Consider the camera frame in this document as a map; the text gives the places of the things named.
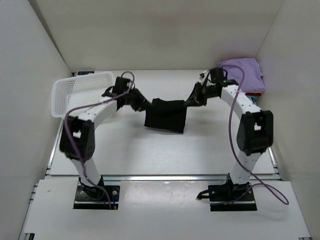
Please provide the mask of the purple folded t shirt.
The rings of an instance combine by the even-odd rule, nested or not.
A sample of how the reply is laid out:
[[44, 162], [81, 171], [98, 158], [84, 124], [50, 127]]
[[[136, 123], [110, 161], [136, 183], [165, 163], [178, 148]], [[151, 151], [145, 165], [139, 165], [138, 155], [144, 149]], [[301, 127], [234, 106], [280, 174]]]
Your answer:
[[227, 71], [228, 80], [235, 80], [238, 84], [241, 83], [243, 78], [241, 68], [244, 72], [241, 90], [244, 93], [264, 93], [266, 91], [260, 64], [255, 58], [245, 57], [224, 60], [219, 62], [217, 66]]

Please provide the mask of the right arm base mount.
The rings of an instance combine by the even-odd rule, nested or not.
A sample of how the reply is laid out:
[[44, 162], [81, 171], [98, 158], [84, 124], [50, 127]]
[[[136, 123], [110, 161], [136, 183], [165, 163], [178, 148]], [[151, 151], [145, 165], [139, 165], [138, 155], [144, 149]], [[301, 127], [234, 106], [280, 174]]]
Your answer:
[[197, 200], [208, 199], [212, 212], [253, 212], [257, 211], [252, 185], [247, 182], [235, 184], [228, 175], [221, 184], [209, 184], [201, 191]]

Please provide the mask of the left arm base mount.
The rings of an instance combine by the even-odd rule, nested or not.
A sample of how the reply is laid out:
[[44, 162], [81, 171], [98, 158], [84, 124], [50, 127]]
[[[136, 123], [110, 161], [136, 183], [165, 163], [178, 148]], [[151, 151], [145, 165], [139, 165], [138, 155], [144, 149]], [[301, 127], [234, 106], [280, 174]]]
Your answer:
[[91, 191], [87, 186], [78, 182], [74, 196], [73, 209], [118, 210], [121, 186], [105, 185], [104, 189], [108, 193], [109, 199], [103, 190], [98, 189], [96, 191]]

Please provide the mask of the black t shirt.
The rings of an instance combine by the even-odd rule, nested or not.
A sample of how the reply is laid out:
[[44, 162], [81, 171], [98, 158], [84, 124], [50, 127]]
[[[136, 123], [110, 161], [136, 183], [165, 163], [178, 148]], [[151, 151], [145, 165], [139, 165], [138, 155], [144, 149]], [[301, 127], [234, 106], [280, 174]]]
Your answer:
[[183, 134], [186, 125], [187, 107], [184, 100], [154, 98], [145, 110], [144, 126]]

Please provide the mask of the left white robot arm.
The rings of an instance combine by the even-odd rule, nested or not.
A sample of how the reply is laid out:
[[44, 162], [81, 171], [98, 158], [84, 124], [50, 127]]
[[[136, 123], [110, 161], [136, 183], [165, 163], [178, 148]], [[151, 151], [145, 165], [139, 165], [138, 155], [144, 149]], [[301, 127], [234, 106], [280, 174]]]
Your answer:
[[96, 103], [69, 110], [64, 118], [59, 150], [75, 166], [80, 183], [93, 199], [104, 195], [103, 178], [99, 174], [93, 155], [96, 149], [95, 130], [125, 105], [136, 112], [145, 111], [152, 104], [135, 87], [134, 78], [118, 76]]

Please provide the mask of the aluminium rail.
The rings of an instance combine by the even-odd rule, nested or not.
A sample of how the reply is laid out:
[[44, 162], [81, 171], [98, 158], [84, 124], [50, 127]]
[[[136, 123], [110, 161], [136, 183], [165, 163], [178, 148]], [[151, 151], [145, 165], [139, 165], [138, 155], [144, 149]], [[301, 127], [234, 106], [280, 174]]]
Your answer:
[[[258, 175], [261, 180], [279, 181], [281, 177], [278, 173]], [[76, 175], [50, 175], [48, 178], [76, 178]], [[222, 181], [226, 175], [104, 175], [105, 181]]]

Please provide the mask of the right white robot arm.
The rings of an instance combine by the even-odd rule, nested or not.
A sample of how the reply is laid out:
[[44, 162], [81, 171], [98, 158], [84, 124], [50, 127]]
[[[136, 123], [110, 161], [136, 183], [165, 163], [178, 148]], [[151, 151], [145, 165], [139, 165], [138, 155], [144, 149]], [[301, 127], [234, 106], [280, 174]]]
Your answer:
[[187, 107], [200, 107], [205, 106], [209, 98], [219, 97], [230, 106], [229, 116], [236, 115], [239, 119], [236, 135], [239, 151], [232, 150], [236, 163], [225, 183], [218, 187], [229, 200], [236, 200], [249, 189], [258, 159], [273, 143], [273, 114], [262, 110], [242, 92], [244, 80], [228, 79], [228, 72], [221, 67], [206, 70], [200, 73], [185, 102]]

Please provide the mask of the red folded t shirt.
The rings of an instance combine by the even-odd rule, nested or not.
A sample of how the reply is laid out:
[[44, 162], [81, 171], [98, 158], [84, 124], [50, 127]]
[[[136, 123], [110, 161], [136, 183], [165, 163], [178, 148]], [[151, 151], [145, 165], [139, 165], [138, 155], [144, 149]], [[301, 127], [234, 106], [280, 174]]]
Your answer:
[[262, 95], [262, 93], [261, 92], [247, 92], [246, 95], [250, 96], [250, 97], [260, 97]]

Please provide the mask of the small dark label plate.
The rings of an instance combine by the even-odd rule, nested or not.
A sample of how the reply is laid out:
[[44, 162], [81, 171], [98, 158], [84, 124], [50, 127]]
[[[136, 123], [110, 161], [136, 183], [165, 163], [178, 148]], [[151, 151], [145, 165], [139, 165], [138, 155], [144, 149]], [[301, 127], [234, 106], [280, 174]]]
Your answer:
[[84, 75], [90, 75], [90, 74], [94, 74], [94, 71], [78, 71], [77, 72], [77, 76], [84, 76]]

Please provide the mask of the white plastic basket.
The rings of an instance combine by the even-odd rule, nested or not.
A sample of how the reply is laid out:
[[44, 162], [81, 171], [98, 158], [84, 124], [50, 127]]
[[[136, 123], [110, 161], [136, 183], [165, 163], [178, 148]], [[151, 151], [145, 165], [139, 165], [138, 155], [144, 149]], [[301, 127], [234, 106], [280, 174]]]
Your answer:
[[63, 119], [71, 109], [97, 103], [114, 83], [115, 76], [110, 71], [57, 80], [51, 91], [51, 115]]

